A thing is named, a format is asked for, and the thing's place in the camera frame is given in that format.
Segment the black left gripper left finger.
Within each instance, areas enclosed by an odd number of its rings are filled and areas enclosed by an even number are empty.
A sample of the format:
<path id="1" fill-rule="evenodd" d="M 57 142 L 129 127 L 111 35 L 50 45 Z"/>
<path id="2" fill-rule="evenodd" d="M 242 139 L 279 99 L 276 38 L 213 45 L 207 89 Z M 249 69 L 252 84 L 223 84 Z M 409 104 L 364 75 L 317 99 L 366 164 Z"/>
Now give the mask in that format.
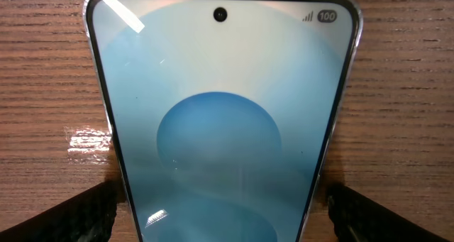
<path id="1" fill-rule="evenodd" d="M 107 242 L 117 191 L 106 181 L 1 232 L 1 242 Z"/>

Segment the blue Galaxy smartphone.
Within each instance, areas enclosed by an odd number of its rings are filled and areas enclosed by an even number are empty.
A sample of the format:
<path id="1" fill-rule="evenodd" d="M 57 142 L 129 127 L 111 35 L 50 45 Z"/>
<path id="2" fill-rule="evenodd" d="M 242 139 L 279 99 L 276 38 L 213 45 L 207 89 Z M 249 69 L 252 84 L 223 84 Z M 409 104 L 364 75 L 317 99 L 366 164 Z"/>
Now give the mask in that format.
<path id="1" fill-rule="evenodd" d="M 140 241 L 298 241 L 362 33 L 354 0 L 85 0 Z"/>

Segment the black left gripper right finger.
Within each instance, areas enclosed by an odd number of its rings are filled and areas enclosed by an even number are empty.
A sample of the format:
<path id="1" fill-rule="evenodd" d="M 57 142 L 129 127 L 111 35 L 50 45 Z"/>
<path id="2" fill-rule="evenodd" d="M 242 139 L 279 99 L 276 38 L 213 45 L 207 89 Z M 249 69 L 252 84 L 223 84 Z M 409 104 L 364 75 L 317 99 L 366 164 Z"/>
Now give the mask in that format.
<path id="1" fill-rule="evenodd" d="M 327 189 L 327 205 L 339 242 L 448 242 L 345 185 Z"/>

